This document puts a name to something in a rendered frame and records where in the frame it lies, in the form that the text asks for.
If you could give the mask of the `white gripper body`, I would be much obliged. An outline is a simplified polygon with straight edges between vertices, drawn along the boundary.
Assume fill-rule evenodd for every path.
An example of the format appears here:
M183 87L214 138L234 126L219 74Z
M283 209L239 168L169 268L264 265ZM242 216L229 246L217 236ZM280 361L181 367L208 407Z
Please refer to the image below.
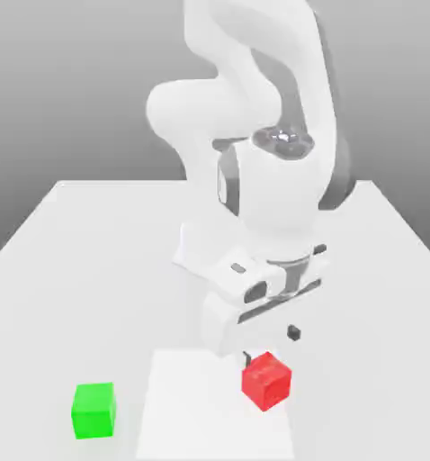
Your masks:
M214 267L202 305L204 346L225 357L275 344L324 273L323 267Z

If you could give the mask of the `small red cube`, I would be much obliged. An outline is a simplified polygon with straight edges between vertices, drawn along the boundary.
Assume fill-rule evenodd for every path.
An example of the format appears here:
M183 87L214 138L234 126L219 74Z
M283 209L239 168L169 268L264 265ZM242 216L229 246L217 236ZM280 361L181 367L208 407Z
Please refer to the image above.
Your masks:
M268 411L289 397L291 378L291 369L266 351L242 371L241 390L261 411Z

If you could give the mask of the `small green cube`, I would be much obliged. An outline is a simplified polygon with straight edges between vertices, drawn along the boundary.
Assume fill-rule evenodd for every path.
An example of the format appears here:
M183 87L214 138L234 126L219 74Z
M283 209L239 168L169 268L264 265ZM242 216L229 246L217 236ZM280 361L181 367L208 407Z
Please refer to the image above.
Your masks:
M113 382L78 384L71 407L76 439L114 435L117 402Z

